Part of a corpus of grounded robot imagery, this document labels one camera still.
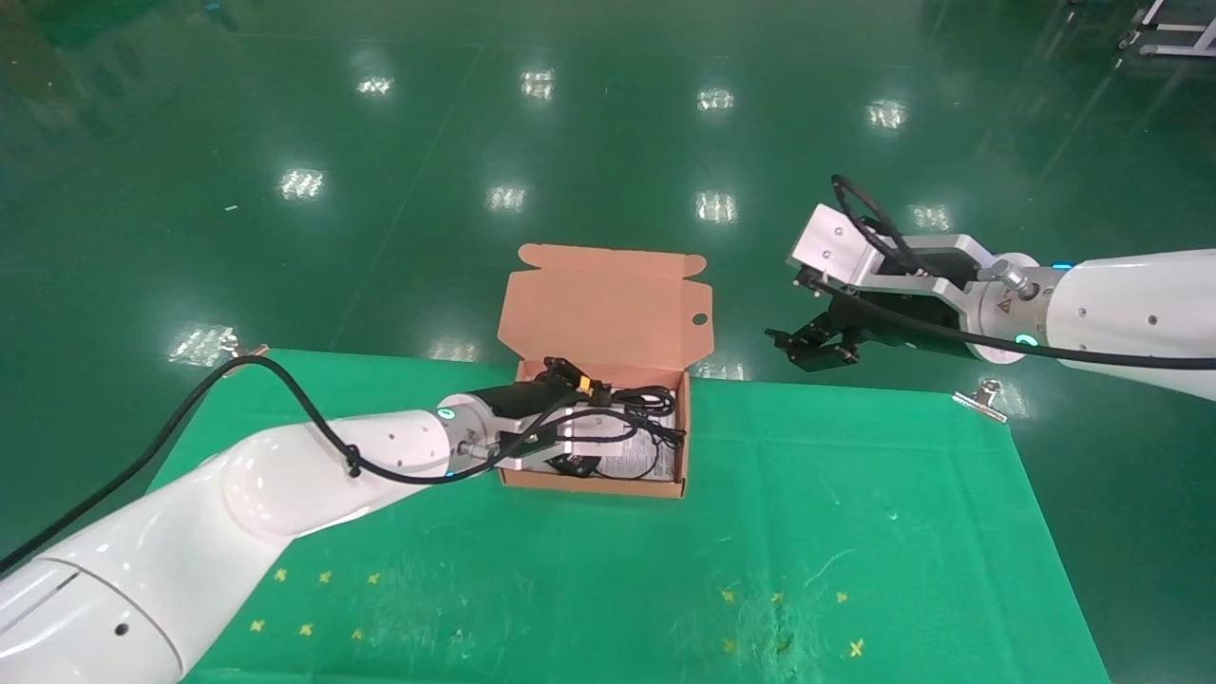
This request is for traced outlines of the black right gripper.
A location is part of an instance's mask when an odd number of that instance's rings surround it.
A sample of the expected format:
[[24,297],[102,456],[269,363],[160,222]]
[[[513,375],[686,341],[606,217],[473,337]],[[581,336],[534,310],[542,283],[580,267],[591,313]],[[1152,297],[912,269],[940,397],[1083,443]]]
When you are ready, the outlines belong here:
[[[851,368],[857,342],[995,361],[997,351],[950,331],[981,333],[995,284],[980,276],[996,260],[987,250],[826,250],[824,282],[843,293],[796,330],[767,327],[766,337],[804,372]],[[834,340],[839,329],[852,337]]]

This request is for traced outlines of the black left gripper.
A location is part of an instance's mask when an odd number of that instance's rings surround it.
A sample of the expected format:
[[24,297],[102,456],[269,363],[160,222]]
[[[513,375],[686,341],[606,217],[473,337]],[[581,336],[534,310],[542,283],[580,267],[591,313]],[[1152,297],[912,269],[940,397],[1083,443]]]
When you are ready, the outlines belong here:
[[520,433],[559,415],[572,403],[572,389],[587,402],[612,402],[612,385],[592,379],[561,357],[544,358],[544,380],[474,389],[471,396],[485,407],[486,432]]

